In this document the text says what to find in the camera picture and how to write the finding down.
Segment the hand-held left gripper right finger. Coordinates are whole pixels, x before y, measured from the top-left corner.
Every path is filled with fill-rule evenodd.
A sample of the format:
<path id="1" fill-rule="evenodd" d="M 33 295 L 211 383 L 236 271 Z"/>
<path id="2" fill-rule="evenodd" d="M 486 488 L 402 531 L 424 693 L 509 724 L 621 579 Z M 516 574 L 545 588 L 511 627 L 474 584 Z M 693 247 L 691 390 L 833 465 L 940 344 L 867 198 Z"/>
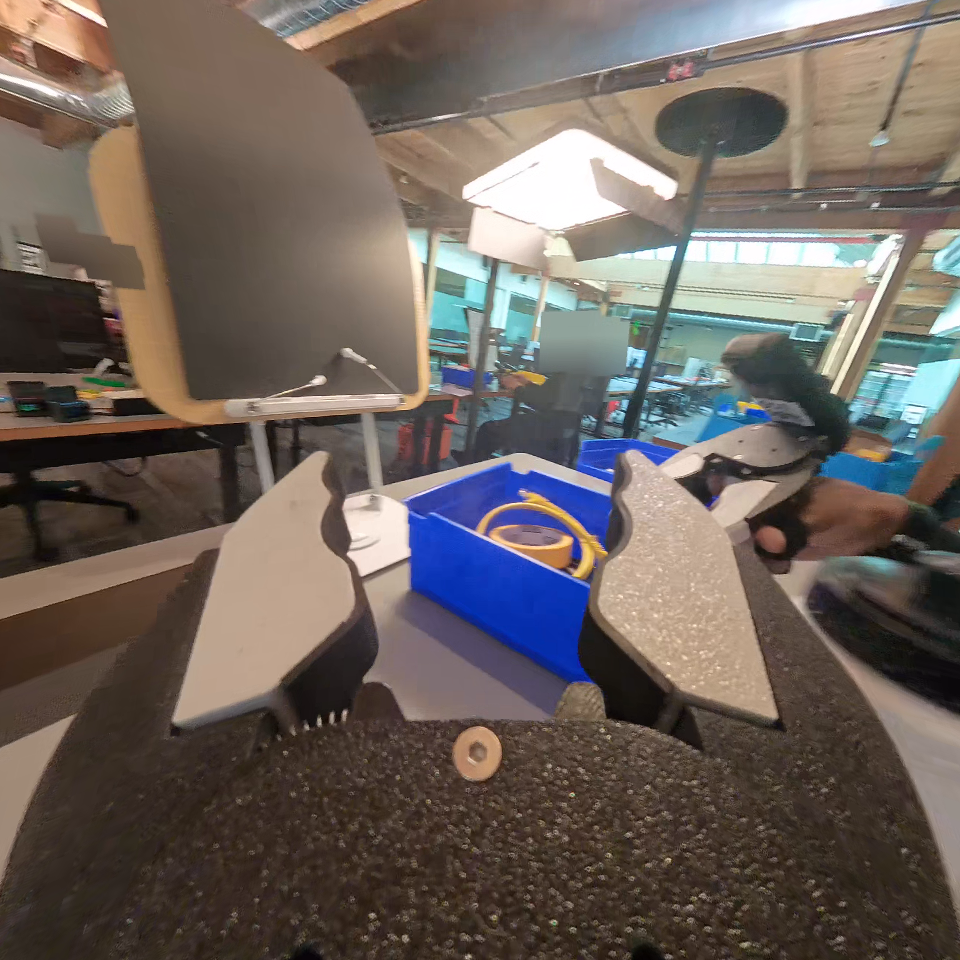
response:
<path id="1" fill-rule="evenodd" d="M 606 558 L 579 640 L 608 719 L 677 728 L 694 710 L 779 726 L 735 542 L 642 453 L 617 460 Z"/>

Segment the black wood-edged panel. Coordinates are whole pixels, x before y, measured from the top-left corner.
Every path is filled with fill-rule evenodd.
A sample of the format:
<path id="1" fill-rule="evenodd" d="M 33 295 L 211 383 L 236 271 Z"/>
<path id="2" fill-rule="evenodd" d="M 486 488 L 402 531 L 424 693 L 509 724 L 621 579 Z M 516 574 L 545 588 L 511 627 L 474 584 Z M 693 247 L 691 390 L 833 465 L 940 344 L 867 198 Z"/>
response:
<path id="1" fill-rule="evenodd" d="M 146 398 L 197 424 L 317 375 L 429 386 L 423 270 L 349 88 L 223 2 L 99 3 L 135 110 L 89 156 L 103 232 L 136 253 L 113 282 Z"/>

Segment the softbox light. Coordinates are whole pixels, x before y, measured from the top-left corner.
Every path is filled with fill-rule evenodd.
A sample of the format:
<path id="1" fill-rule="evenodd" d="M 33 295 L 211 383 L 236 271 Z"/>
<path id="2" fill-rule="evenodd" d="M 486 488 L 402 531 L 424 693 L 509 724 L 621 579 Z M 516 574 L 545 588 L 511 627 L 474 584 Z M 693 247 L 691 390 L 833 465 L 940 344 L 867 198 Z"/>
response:
<path id="1" fill-rule="evenodd" d="M 570 127 L 462 187 L 466 247 L 533 270 L 672 246 L 684 207 L 673 172 L 591 130 Z"/>

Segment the person's right hand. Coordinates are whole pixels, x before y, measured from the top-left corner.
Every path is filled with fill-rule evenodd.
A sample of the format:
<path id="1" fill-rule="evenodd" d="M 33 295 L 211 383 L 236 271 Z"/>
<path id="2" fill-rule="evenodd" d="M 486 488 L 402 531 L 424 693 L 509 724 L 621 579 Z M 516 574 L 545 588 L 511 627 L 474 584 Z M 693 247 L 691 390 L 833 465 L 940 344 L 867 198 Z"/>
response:
<path id="1" fill-rule="evenodd" d="M 834 478 L 816 478 L 762 514 L 751 532 L 756 555 L 774 573 L 794 561 L 856 557 L 889 546 L 906 526 L 911 503 L 903 496 Z"/>

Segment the wooden post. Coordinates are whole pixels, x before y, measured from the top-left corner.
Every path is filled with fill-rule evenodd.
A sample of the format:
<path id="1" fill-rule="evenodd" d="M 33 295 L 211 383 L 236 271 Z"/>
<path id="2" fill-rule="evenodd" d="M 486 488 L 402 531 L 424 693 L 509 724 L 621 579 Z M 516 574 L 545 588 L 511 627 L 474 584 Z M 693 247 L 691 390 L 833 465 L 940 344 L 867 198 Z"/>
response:
<path id="1" fill-rule="evenodd" d="M 896 234 L 880 245 L 883 256 L 869 267 L 867 286 L 854 298 L 819 366 L 830 391 L 841 400 L 855 398 L 930 230 L 930 220 L 920 220 L 905 234 Z"/>

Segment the yellow tape roll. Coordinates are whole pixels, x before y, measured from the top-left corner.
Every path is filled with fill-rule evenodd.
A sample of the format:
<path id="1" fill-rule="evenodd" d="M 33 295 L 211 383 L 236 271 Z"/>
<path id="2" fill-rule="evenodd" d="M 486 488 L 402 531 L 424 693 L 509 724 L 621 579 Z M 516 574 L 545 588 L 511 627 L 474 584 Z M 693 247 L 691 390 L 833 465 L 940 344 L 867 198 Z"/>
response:
<path id="1" fill-rule="evenodd" d="M 488 538 L 510 558 L 527 565 L 572 576 L 579 564 L 579 541 L 570 532 L 543 524 L 507 523 L 491 529 Z"/>

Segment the blue plastic bin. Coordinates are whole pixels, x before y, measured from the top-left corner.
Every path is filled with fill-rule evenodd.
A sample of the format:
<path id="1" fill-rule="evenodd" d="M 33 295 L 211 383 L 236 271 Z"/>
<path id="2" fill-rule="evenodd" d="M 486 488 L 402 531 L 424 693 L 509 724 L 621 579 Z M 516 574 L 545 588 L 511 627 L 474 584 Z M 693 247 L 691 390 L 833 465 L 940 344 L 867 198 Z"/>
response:
<path id="1" fill-rule="evenodd" d="M 544 497 L 606 543 L 610 488 L 527 470 L 506 459 L 406 498 L 412 589 L 498 642 L 568 682 L 587 680 L 578 646 L 589 601 L 589 581 L 554 572 L 510 554 L 480 534 L 493 509 Z"/>

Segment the black office chair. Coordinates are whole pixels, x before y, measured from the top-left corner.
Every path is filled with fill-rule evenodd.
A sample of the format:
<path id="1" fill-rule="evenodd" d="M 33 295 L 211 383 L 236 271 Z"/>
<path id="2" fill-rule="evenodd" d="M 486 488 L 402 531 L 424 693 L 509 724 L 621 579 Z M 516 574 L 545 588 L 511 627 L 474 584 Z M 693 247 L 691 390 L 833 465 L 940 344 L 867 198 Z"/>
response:
<path id="1" fill-rule="evenodd" d="M 1 487 L 1 508 L 16 507 L 21 511 L 30 536 L 32 557 L 37 562 L 52 562 L 59 555 L 42 531 L 40 505 L 44 502 L 115 509 L 124 514 L 127 523 L 140 520 L 139 510 L 133 504 L 96 494 L 86 482 L 38 479 L 32 468 L 17 461 L 2 461 L 1 473 L 11 477 L 11 481 Z"/>

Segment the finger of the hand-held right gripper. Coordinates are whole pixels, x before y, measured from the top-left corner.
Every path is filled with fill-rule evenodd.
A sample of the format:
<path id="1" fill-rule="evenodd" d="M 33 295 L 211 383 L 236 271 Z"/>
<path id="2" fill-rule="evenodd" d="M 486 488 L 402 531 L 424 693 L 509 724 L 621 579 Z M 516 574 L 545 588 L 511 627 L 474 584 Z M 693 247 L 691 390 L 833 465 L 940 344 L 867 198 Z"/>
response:
<path id="1" fill-rule="evenodd" d="M 710 471 L 738 479 L 813 474 L 814 434 L 797 424 L 748 424 L 679 450 L 660 469 L 674 479 Z"/>
<path id="2" fill-rule="evenodd" d="M 770 480 L 731 483 L 713 500 L 709 513 L 733 545 L 743 544 L 752 537 L 750 523 L 779 503 L 778 487 Z"/>

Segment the silver spiral air duct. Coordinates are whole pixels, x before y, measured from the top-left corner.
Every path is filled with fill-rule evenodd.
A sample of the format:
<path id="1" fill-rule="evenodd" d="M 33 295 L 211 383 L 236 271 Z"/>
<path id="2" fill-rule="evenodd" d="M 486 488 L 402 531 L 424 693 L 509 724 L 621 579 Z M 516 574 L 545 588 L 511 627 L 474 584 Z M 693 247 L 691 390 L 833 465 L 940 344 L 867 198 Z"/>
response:
<path id="1" fill-rule="evenodd" d="M 135 107 L 123 78 L 94 90 L 75 89 L 3 57 L 1 93 L 94 126 L 115 128 L 136 120 Z"/>

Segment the white panel stand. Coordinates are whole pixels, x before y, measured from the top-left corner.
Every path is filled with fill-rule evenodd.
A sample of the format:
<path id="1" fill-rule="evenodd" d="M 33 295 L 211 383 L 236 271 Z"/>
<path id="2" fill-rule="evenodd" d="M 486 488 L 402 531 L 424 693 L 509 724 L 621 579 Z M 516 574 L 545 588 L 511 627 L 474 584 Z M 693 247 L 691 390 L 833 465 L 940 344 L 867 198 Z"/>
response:
<path id="1" fill-rule="evenodd" d="M 407 401 L 397 385 L 372 361 L 350 347 L 339 350 L 338 359 L 346 366 L 358 366 L 372 373 L 382 386 L 379 392 L 328 394 L 321 390 L 328 383 L 324 374 L 294 389 L 264 397 L 232 398 L 223 402 L 223 413 L 247 425 L 261 492 L 275 486 L 273 457 L 266 423 L 271 420 L 296 420 L 300 417 L 358 415 L 362 427 L 369 492 L 348 497 L 343 512 L 350 534 L 349 557 L 362 575 L 384 570 L 409 557 L 407 510 L 383 493 L 383 473 L 379 451 L 376 413 L 400 409 Z"/>

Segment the wooden desk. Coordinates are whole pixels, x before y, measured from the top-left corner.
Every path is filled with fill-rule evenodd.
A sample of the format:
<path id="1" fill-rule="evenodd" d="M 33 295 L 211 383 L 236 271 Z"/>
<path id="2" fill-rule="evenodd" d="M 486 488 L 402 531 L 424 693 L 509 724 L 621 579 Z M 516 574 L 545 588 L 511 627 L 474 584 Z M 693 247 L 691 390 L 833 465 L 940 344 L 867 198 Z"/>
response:
<path id="1" fill-rule="evenodd" d="M 1 373 L 2 384 L 2 414 L 1 414 L 1 442 L 36 441 L 43 439 L 65 439 L 68 437 L 127 434 L 144 431 L 161 431 L 174 429 L 204 429 L 210 426 L 242 426 L 246 427 L 249 420 L 229 419 L 215 414 L 206 414 L 199 422 L 194 423 L 169 414 L 138 414 L 116 415 L 95 411 L 87 419 L 69 422 L 60 422 L 50 416 L 24 417 L 14 412 L 12 402 L 5 403 L 7 383 L 9 380 L 41 381 L 45 386 L 72 386 L 80 389 L 82 376 L 75 373 Z M 378 419 L 405 420 L 408 418 L 426 417 L 433 419 L 443 417 L 452 411 L 459 401 L 451 394 L 443 392 L 428 392 L 426 399 L 418 407 L 411 410 L 380 410 L 376 411 Z M 256 416 L 253 423 L 273 423 L 291 421 L 294 419 L 319 420 L 322 426 L 341 426 L 359 423 L 359 412 L 341 414 L 282 414 L 280 417 Z"/>

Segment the black floor lamp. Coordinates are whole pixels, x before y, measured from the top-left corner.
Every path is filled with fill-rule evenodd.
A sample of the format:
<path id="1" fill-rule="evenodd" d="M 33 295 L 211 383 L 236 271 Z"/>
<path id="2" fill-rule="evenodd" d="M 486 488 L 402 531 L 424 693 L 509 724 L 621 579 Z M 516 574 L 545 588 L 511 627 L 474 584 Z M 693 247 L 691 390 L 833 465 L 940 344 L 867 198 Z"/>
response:
<path id="1" fill-rule="evenodd" d="M 710 88 L 687 94 L 667 104 L 657 115 L 654 131 L 660 144 L 674 154 L 696 158 L 698 165 L 675 253 L 647 338 L 644 363 L 623 420 L 623 438 L 633 439 L 639 431 L 654 363 L 714 163 L 719 158 L 741 158 L 765 149 L 780 137 L 787 120 L 788 109 L 781 99 L 743 87 Z"/>

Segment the black device with green display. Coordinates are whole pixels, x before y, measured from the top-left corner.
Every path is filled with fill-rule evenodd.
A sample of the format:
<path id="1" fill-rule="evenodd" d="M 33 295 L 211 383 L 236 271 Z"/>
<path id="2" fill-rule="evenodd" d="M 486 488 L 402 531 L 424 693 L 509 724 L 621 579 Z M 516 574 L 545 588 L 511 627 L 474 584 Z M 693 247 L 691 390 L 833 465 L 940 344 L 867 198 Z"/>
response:
<path id="1" fill-rule="evenodd" d="M 6 389 L 13 411 L 21 419 L 49 417 L 57 421 L 75 419 L 82 411 L 77 388 L 48 385 L 39 380 L 8 380 Z"/>

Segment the black monitor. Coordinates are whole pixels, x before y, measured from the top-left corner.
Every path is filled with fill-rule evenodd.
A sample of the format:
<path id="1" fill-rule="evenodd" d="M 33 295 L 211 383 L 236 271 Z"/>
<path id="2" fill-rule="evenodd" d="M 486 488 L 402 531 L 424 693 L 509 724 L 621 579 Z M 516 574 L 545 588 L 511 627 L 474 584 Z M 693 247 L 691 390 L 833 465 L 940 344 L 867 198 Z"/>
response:
<path id="1" fill-rule="evenodd" d="M 91 281 L 1 270 L 1 372 L 71 374 L 128 360 Z"/>

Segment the small blue bin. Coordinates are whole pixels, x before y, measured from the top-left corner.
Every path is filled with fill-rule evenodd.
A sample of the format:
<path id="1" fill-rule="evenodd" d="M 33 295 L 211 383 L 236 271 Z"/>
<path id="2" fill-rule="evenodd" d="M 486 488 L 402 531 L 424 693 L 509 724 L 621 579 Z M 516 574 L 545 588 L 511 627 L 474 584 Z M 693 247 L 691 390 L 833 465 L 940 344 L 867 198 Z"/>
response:
<path id="1" fill-rule="evenodd" d="M 593 438 L 582 442 L 575 469 L 581 474 L 612 483 L 618 457 L 630 451 L 642 454 L 653 464 L 659 466 L 679 450 L 645 440 Z"/>

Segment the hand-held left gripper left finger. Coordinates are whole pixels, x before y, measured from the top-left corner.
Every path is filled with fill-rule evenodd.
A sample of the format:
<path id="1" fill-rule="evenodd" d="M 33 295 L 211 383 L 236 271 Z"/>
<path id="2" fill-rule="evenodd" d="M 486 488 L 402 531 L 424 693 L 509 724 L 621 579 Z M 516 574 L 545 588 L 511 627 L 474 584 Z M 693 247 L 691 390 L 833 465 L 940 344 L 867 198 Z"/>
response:
<path id="1" fill-rule="evenodd" d="M 378 657 L 349 557 L 345 494 L 316 453 L 222 539 L 173 712 L 178 731 L 268 714 L 293 732 L 342 723 Z"/>

